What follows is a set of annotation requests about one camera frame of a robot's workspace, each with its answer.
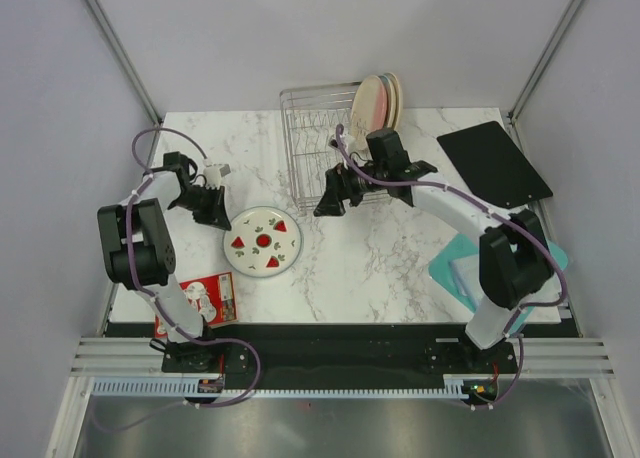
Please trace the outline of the watermelon pattern plate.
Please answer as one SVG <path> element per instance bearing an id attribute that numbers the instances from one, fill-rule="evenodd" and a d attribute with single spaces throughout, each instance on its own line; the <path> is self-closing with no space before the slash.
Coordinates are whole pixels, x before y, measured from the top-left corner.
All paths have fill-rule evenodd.
<path id="1" fill-rule="evenodd" d="M 283 273 L 298 259 L 303 243 L 297 222 L 286 212 L 258 206 L 239 213 L 223 237 L 231 267 L 253 278 Z"/>

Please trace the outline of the green and cream plate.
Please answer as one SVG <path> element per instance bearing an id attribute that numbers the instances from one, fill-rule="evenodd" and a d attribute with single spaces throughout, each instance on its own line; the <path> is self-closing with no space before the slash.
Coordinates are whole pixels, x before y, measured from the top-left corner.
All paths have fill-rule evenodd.
<path id="1" fill-rule="evenodd" d="M 404 92 L 403 92 L 403 88 L 401 86 L 400 80 L 394 73 L 391 73 L 391 78 L 393 80 L 393 84 L 396 90 L 396 98 L 397 98 L 394 129 L 398 129 L 401 122 L 403 110 L 404 110 Z"/>

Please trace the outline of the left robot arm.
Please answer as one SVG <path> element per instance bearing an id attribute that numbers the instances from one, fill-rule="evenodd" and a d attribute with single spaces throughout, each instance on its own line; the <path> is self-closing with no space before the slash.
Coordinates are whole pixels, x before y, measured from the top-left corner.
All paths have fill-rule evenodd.
<path id="1" fill-rule="evenodd" d="M 109 279 L 142 297 L 164 328 L 166 339 L 154 338 L 151 346 L 163 353 L 165 373 L 213 372 L 221 354 L 211 327 L 175 277 L 176 252 L 165 221 L 165 213 L 178 207 L 198 224 L 231 229 L 225 187 L 196 184 L 196 171 L 186 155 L 166 153 L 128 199 L 97 212 Z"/>

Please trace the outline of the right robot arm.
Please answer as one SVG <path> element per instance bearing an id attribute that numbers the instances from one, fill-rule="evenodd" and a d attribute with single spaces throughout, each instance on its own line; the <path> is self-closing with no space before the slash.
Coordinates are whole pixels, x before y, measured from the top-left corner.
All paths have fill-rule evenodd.
<path id="1" fill-rule="evenodd" d="M 350 142 L 343 125 L 337 125 L 330 143 L 342 160 L 326 172 L 314 215 L 340 217 L 347 207 L 359 206 L 366 194 L 384 191 L 466 236 L 479 252 L 483 295 L 457 355 L 465 369 L 483 370 L 493 361 L 496 346 L 506 340 L 526 298 L 555 274 L 537 215 L 494 207 L 452 186 L 436 166 L 411 160 L 399 134 L 390 128 L 367 136 L 370 158 L 361 165 L 347 150 Z"/>

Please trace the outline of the blue and cream plate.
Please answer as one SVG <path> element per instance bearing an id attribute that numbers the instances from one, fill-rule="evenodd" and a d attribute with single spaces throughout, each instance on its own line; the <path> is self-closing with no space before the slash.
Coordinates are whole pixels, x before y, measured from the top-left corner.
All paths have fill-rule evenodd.
<path id="1" fill-rule="evenodd" d="M 387 96 L 386 127 L 394 129 L 396 127 L 396 118 L 398 113 L 397 92 L 388 74 L 380 75 L 379 78 L 386 89 L 386 96 Z"/>

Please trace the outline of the metal wire dish rack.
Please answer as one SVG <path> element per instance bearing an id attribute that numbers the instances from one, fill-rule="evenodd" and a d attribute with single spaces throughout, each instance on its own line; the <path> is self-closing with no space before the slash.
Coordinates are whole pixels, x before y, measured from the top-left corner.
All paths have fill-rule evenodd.
<path id="1" fill-rule="evenodd" d="M 342 160 L 329 146 L 338 124 L 350 125 L 356 82 L 286 88 L 279 93 L 290 194 L 309 216 L 325 191 L 325 172 Z"/>

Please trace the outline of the pink and cream plate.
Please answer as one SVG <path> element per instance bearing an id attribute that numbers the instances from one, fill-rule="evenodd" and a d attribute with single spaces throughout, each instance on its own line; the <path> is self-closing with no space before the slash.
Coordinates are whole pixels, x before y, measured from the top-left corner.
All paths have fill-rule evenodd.
<path id="1" fill-rule="evenodd" d="M 357 150 L 365 150 L 366 137 L 385 127 L 387 107 L 387 90 L 382 79 L 377 75 L 366 77 L 356 91 L 351 109 L 350 134 Z"/>

